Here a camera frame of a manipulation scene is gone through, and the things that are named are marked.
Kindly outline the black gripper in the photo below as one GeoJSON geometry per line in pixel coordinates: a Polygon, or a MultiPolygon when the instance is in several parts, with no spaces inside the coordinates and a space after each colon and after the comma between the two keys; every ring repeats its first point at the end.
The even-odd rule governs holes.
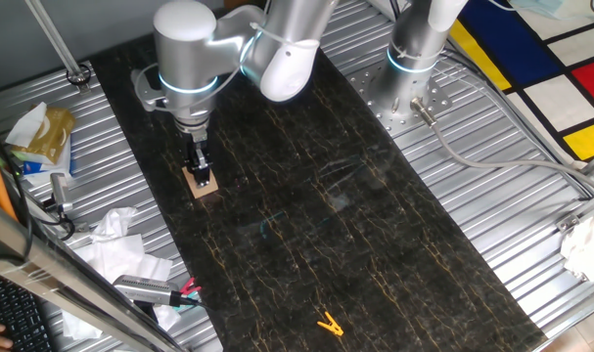
{"type": "Polygon", "coordinates": [[[196,184],[203,188],[209,184],[212,162],[207,151],[206,140],[196,142],[190,133],[182,134],[184,142],[184,166],[192,170],[196,184]]]}

